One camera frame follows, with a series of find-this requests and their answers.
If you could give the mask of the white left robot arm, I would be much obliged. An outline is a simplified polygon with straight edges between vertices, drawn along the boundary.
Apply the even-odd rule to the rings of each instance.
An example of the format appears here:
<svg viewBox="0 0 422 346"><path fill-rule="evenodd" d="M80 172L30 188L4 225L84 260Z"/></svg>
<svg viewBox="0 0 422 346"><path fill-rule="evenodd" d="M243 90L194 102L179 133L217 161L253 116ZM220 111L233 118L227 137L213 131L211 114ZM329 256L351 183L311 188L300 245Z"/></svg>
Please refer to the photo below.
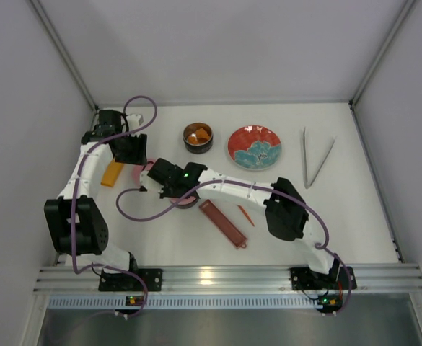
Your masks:
<svg viewBox="0 0 422 346"><path fill-rule="evenodd" d="M75 273L101 267L108 273L136 272L134 256L110 243L109 228L96 197L109 166L146 163L144 118L100 110L97 123L81 139L76 166L55 199L44 205L54 249L71 257Z"/></svg>

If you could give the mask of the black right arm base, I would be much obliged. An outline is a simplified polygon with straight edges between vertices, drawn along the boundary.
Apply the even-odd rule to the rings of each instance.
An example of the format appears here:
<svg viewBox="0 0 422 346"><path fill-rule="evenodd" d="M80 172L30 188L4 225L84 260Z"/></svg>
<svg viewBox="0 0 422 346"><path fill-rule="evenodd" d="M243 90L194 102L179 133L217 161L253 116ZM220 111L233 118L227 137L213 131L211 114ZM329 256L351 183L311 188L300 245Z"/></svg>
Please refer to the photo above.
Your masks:
<svg viewBox="0 0 422 346"><path fill-rule="evenodd" d="M293 290L356 290L357 283L352 267L334 270L332 274L312 272L308 267L293 267L289 269Z"/></svg>

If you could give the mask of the red patterned ceramic plate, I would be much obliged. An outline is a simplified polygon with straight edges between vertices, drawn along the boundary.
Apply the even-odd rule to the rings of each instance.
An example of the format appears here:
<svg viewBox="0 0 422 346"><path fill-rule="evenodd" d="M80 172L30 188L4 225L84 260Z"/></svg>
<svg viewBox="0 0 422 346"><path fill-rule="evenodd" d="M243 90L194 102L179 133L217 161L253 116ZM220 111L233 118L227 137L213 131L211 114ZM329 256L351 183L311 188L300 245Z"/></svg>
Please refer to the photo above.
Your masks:
<svg viewBox="0 0 422 346"><path fill-rule="evenodd" d="M251 171L272 167L281 158L282 150L280 138L261 125L241 127L227 141L230 159L237 166Z"/></svg>

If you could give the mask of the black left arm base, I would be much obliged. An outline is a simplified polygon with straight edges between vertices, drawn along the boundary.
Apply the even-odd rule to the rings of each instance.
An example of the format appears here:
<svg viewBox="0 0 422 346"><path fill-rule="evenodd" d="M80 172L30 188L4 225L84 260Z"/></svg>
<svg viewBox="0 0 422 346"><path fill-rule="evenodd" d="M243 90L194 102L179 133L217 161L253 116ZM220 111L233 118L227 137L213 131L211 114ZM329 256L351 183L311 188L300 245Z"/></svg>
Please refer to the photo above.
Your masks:
<svg viewBox="0 0 422 346"><path fill-rule="evenodd" d="M144 282L148 292L160 292L162 290L163 269L141 268L136 273ZM100 292L139 292L144 289L141 281L131 275L123 273L108 273L102 270L98 291Z"/></svg>

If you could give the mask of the aluminium front rail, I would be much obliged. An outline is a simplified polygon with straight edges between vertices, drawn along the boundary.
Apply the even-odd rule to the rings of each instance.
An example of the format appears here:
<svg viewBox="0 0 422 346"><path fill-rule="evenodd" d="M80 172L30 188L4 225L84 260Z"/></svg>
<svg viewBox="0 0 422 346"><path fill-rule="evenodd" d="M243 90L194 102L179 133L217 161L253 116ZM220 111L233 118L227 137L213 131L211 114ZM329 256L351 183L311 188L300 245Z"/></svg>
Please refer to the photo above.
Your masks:
<svg viewBox="0 0 422 346"><path fill-rule="evenodd" d="M422 293L422 272L414 264L352 265L355 293ZM299 275L283 265L169 266L162 269L162 294L283 294L293 293ZM44 267L34 284L35 294L91 294L99 278L90 270L80 275L70 267Z"/></svg>

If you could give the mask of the orange food pieces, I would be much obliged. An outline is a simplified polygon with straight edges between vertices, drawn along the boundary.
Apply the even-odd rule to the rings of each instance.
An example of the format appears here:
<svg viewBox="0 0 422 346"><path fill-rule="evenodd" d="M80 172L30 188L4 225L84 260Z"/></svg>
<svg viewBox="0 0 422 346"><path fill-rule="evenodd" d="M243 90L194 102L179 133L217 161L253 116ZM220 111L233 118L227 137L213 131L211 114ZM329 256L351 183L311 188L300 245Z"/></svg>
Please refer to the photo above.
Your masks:
<svg viewBox="0 0 422 346"><path fill-rule="evenodd" d="M211 136L205 128L197 128L190 133L185 140L191 145L199 146L209 142L211 140Z"/></svg>

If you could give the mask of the orange plastic fork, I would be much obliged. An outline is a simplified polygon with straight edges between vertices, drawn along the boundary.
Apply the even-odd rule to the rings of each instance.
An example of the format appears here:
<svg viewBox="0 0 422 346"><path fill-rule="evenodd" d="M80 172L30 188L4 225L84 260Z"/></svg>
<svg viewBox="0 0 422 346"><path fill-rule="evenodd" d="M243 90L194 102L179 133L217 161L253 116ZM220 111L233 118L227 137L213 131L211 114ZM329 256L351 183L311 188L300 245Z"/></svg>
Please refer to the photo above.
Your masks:
<svg viewBox="0 0 422 346"><path fill-rule="evenodd" d="M245 216L245 218L248 220L248 222L250 223L250 225L252 227L255 227L255 223L253 222L253 220L251 219L250 215L248 214L248 212L241 206L238 205L239 210L242 212L242 214Z"/></svg>

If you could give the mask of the black steel lunch bowl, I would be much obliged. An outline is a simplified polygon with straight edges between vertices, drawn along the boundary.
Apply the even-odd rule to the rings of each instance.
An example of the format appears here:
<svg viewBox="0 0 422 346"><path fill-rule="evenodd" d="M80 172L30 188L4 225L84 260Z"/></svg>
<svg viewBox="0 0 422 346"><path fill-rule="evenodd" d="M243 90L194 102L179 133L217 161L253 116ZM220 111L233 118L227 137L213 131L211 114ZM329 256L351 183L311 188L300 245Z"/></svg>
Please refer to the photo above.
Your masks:
<svg viewBox="0 0 422 346"><path fill-rule="evenodd" d="M191 123L183 130L183 143L192 154L204 154L213 146L214 133L206 123Z"/></svg>

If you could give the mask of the metal tongs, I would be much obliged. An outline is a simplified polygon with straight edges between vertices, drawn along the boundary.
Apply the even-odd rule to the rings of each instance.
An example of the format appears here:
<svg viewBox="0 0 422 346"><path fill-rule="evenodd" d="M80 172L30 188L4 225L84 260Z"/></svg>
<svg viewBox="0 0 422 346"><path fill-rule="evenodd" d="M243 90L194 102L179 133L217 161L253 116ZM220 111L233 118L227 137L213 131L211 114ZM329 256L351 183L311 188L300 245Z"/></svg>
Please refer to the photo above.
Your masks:
<svg viewBox="0 0 422 346"><path fill-rule="evenodd" d="M305 189L310 189L316 183L334 149L336 139L336 137L331 137L327 143L322 141L319 145L316 145L312 142L307 128L302 129L300 144L302 179Z"/></svg>

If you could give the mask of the pink lid with black handle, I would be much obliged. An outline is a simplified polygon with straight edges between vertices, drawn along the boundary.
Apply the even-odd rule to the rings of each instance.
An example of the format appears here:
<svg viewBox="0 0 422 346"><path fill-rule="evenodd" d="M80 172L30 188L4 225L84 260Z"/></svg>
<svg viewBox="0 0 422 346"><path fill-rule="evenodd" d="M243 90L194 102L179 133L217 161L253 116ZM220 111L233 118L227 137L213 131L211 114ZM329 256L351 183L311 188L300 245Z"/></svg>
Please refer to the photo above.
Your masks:
<svg viewBox="0 0 422 346"><path fill-rule="evenodd" d="M141 173L149 171L154 163L156 162L156 159L147 159L147 163L145 165L134 165L131 176L136 186L141 186Z"/></svg>
<svg viewBox="0 0 422 346"><path fill-rule="evenodd" d="M187 197L183 200L179 198L170 198L169 201L171 204L175 205L176 208L189 209L192 208L198 202L198 198L194 196Z"/></svg>

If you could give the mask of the dark red cutlery tray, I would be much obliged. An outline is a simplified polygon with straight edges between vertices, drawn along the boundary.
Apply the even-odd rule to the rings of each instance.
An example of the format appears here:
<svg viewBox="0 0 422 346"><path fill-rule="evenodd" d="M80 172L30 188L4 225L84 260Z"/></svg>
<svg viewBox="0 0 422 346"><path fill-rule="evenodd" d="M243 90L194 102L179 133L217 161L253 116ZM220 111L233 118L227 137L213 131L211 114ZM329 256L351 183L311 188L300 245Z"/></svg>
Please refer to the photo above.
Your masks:
<svg viewBox="0 0 422 346"><path fill-rule="evenodd" d="M236 249L247 247L247 237L210 200L201 203L199 209Z"/></svg>

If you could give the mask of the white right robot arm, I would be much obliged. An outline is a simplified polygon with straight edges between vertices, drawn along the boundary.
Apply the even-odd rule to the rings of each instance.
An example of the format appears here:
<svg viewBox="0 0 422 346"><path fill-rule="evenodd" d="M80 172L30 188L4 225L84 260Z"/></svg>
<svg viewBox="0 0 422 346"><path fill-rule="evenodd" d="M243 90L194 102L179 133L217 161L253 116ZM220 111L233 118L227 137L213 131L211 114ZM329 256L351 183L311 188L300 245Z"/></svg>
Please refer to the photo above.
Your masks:
<svg viewBox="0 0 422 346"><path fill-rule="evenodd" d="M204 164L185 167L157 159L140 173L141 186L157 189L160 198L223 200L252 209L265 217L271 236L292 242L312 272L327 275L334 259L326 248L330 235L326 223L298 193L292 183L279 177L274 183L251 182L217 172Z"/></svg>

